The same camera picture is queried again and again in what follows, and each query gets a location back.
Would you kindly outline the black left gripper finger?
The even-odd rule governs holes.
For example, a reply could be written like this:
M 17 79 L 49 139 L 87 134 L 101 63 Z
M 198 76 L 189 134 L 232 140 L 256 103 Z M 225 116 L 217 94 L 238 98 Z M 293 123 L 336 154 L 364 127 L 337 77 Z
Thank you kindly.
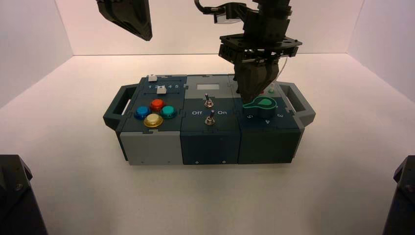
M 150 41 L 153 37 L 148 0 L 97 0 L 99 13 L 135 36 Z

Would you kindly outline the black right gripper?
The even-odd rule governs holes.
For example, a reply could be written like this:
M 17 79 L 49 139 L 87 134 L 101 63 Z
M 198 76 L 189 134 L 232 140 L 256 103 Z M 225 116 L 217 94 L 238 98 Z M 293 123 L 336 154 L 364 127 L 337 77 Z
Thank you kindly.
M 278 60 L 294 57 L 301 41 L 286 36 L 292 10 L 290 9 L 232 9 L 225 11 L 225 20 L 243 22 L 243 33 L 220 37 L 219 56 L 236 64 L 234 66 L 238 91 L 242 102 L 252 102 L 263 91 L 264 66 L 266 64 L 265 88 L 279 74 Z

